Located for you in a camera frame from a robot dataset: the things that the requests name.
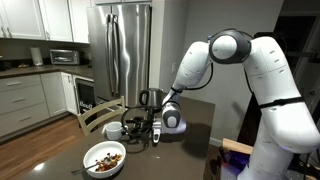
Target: wooden chair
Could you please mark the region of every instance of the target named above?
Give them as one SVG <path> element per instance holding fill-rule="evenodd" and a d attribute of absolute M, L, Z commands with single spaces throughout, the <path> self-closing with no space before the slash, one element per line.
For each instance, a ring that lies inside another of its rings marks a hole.
<path fill-rule="evenodd" d="M 107 108 L 114 106 L 114 105 L 121 105 L 121 108 L 114 110 L 112 112 L 108 112 L 100 117 L 98 117 L 97 119 L 93 120 L 92 122 L 90 122 L 89 124 L 86 123 L 86 120 L 91 117 L 92 115 L 97 114 L 98 112 L 101 112 L 103 110 L 106 110 Z M 78 119 L 79 119 L 79 123 L 81 125 L 81 128 L 83 130 L 83 133 L 85 136 L 89 135 L 91 130 L 96 127 L 98 124 L 112 118 L 115 117 L 119 114 L 123 114 L 125 112 L 125 101 L 124 101 L 124 96 L 121 96 L 120 99 L 116 99 L 113 101 L 109 101 L 103 104 L 100 104 L 88 111 L 86 111 L 85 113 L 78 114 Z"/>

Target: white bowl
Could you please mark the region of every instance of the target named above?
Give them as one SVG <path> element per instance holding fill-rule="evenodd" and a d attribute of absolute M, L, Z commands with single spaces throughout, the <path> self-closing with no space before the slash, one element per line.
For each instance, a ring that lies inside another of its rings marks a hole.
<path fill-rule="evenodd" d="M 124 160 L 126 158 L 126 149 L 121 143 L 116 141 L 101 142 L 99 144 L 96 144 L 92 148 L 90 148 L 83 158 L 84 167 L 89 167 L 95 164 L 96 160 L 100 161 L 101 159 L 106 157 L 108 153 L 110 153 L 110 155 L 115 155 L 115 154 L 122 155 L 122 158 L 120 161 L 118 161 L 117 166 L 104 172 L 95 172 L 98 166 L 92 167 L 87 170 L 87 173 L 90 176 L 94 178 L 106 178 L 114 175 L 122 168 L 124 164 Z"/>

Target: refrigerator door handle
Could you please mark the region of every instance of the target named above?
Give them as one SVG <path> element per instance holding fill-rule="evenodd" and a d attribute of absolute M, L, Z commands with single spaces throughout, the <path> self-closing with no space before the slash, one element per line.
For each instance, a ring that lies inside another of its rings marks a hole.
<path fill-rule="evenodd" d="M 107 54 L 107 69 L 109 70 L 109 82 L 110 82 L 110 90 L 111 96 L 114 97 L 114 77 L 113 77 L 113 55 L 112 55 L 112 15 L 108 14 L 106 17 L 106 54 Z"/>
<path fill-rule="evenodd" d="M 114 35 L 114 73 L 116 77 L 116 94 L 120 97 L 120 40 L 119 40 L 119 27 L 118 27 L 118 16 L 114 15 L 113 20 L 113 35 Z"/>

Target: drawer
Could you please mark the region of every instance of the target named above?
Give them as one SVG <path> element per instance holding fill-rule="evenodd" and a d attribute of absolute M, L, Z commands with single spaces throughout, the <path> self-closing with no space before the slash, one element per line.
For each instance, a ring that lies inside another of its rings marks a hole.
<path fill-rule="evenodd" d="M 45 103 L 0 115 L 0 136 L 9 134 L 48 118 L 49 113 Z"/>
<path fill-rule="evenodd" d="M 0 79 L 0 92 L 40 85 L 39 75 Z"/>
<path fill-rule="evenodd" d="M 42 85 L 0 93 L 0 114 L 45 102 Z"/>

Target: dining table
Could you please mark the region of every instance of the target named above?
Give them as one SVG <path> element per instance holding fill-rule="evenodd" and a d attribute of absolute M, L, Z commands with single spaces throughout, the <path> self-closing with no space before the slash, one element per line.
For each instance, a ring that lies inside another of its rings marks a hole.
<path fill-rule="evenodd" d="M 204 178 L 215 104 L 180 97 L 180 112 L 187 122 L 180 134 L 161 134 L 158 143 L 152 136 L 132 138 L 123 135 L 118 142 L 126 148 L 123 167 L 111 177 L 115 180 L 198 180 Z M 112 121 L 134 118 L 117 116 Z M 72 170 L 83 168 L 83 158 L 94 145 L 108 141 L 105 126 L 83 137 L 77 144 L 41 163 L 20 179 L 95 179 L 86 171 L 73 175 Z"/>

